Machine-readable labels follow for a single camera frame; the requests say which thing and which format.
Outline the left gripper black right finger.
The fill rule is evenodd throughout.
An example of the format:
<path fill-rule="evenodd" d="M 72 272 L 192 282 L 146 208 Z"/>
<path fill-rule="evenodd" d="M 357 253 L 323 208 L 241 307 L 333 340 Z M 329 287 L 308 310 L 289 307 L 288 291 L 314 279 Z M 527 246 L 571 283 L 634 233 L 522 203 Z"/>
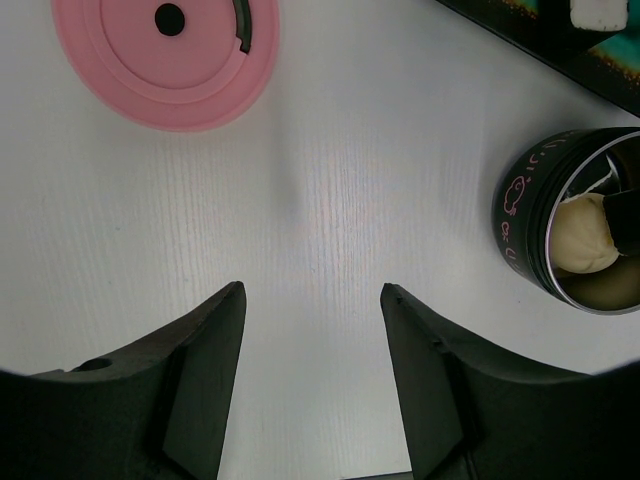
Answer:
<path fill-rule="evenodd" d="M 635 479 L 639 365 L 547 365 L 442 317 L 395 284 L 380 297 L 417 479 Z"/>

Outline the round steel lunch box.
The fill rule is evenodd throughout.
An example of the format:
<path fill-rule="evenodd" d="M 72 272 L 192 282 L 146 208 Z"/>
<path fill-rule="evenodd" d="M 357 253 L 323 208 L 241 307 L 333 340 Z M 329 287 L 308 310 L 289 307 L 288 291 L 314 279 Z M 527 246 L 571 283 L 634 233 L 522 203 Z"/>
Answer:
<path fill-rule="evenodd" d="M 493 198 L 491 228 L 506 264 L 545 293 L 578 310 L 621 315 L 639 309 L 629 304 L 597 309 L 571 298 L 553 274 L 549 229 L 567 188 L 587 166 L 613 147 L 637 142 L 637 127 L 570 130 L 526 150 L 506 170 Z"/>

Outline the black seaweed sushi piece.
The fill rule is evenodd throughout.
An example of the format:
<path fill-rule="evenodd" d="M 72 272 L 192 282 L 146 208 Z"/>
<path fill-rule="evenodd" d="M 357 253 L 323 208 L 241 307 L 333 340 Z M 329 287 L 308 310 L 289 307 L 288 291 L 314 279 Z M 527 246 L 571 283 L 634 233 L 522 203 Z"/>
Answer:
<path fill-rule="evenodd" d="M 603 196 L 639 187 L 639 138 L 622 141 L 590 161 L 564 193 L 570 201 L 587 193 Z"/>

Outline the pink lunch box lid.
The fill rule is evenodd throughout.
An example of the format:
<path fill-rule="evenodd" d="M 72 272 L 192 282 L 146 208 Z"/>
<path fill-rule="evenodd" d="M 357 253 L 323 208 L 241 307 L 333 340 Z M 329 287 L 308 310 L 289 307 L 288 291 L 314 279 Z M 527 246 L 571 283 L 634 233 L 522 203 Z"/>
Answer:
<path fill-rule="evenodd" d="M 54 1 L 51 10 L 85 86 L 158 130 L 235 120 L 263 93 L 277 59 L 275 1 Z"/>

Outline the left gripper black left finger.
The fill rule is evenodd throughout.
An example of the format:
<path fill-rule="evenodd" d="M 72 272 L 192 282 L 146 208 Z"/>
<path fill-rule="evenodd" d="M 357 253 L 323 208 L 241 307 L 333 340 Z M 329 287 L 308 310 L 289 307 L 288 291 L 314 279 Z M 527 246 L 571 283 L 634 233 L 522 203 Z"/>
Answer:
<path fill-rule="evenodd" d="M 214 479 L 246 315 L 232 282 L 70 370 L 1 375 L 5 479 Z"/>

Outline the round cream steamed bun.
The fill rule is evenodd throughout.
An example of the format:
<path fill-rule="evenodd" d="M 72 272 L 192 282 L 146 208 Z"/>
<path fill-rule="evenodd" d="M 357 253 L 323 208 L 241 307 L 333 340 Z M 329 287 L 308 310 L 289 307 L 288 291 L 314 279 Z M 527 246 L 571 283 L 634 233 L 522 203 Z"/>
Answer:
<path fill-rule="evenodd" d="M 619 258 L 603 206 L 604 196 L 587 193 L 562 202 L 550 231 L 550 258 L 555 267 L 573 274 L 609 268 Z"/>

